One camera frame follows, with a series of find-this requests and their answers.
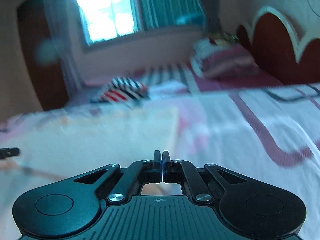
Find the cream knit sweater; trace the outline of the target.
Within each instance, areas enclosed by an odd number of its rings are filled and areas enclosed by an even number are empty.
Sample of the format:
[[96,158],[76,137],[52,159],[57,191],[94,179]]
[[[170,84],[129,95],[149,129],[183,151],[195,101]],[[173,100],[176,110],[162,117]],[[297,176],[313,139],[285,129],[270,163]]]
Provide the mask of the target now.
[[69,178],[107,164],[128,166],[172,150],[178,110],[70,109],[17,115],[1,124],[1,147],[20,154],[1,162],[1,194]]

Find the red black striped garment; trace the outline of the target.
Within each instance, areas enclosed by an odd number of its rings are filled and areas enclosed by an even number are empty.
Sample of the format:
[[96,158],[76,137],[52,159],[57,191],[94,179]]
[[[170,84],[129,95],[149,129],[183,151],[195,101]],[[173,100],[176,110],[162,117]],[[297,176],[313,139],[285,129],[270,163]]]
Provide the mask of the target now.
[[114,77],[91,98],[90,103],[137,102],[148,97],[148,87],[129,77]]

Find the striped bed sheet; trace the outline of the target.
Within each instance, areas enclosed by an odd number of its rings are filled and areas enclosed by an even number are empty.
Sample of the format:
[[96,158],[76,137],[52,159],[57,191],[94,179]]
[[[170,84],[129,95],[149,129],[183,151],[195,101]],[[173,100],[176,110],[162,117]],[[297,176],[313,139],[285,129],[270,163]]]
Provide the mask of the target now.
[[274,87],[281,82],[259,68],[257,75],[239,76],[227,79],[213,80],[198,77],[189,63],[167,64],[150,69],[138,69],[123,75],[106,76],[101,79],[88,81],[67,102],[68,107],[86,105],[91,98],[114,77],[124,76],[139,81],[148,87],[148,97],[145,99],[159,99],[175,97],[180,94],[196,94],[216,90],[238,88]]

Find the pink patterned quilt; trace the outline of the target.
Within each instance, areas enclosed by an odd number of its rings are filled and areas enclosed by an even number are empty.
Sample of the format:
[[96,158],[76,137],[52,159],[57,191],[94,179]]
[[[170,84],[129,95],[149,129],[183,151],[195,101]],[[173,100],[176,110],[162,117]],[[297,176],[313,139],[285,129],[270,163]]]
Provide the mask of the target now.
[[95,108],[176,108],[176,144],[161,158],[193,163],[213,201],[162,179],[109,203],[132,164],[111,163],[1,194],[1,239],[319,239],[319,84],[59,110]]

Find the dark wooden door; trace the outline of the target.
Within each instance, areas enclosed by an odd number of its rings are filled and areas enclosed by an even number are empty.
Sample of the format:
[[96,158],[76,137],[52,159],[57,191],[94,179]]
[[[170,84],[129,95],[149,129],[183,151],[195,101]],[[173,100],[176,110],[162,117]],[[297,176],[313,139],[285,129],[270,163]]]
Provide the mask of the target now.
[[69,96],[43,0],[25,0],[17,8],[17,26],[25,65],[42,109],[63,107]]

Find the grey left curtain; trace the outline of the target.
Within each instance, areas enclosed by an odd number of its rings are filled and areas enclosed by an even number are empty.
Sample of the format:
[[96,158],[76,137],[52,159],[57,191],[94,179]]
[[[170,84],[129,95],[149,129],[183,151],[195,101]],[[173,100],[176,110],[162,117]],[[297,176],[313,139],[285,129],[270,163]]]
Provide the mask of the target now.
[[71,98],[82,89],[84,82],[72,54],[68,3],[69,0],[44,0],[44,10],[54,47],[60,57],[67,94]]

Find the grey curtain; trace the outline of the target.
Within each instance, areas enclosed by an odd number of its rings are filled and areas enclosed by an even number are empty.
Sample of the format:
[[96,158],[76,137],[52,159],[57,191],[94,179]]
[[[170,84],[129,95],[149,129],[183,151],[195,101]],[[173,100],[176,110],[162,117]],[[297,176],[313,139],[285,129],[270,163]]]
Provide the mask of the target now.
[[220,0],[200,0],[204,13],[206,15],[206,28],[209,33],[217,33],[221,31],[221,23],[219,19]]
[[68,3],[69,0],[44,0],[44,10],[54,47],[60,57],[67,94],[71,98],[82,89],[84,82],[72,54]]

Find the yellow patterned pillow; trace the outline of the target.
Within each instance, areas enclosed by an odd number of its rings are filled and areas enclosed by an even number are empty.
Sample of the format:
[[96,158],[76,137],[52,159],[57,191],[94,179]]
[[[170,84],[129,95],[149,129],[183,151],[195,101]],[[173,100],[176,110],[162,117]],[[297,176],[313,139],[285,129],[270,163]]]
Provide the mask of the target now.
[[236,35],[220,32],[208,35],[211,44],[217,46],[228,46],[239,43],[239,39]]

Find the grey right curtain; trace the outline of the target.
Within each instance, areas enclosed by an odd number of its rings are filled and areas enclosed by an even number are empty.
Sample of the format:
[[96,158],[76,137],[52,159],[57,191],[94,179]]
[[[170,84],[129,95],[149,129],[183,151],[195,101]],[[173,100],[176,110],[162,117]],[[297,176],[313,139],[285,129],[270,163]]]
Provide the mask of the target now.
[[220,0],[200,0],[204,13],[206,15],[206,28],[209,33],[217,33],[221,31],[221,23],[219,19]]

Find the window with white frame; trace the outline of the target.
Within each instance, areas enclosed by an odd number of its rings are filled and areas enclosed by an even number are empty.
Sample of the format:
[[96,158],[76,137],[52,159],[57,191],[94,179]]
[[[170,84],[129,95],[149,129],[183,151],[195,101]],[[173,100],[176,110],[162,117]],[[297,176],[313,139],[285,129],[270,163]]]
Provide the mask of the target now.
[[86,46],[176,25],[204,27],[200,0],[76,0]]

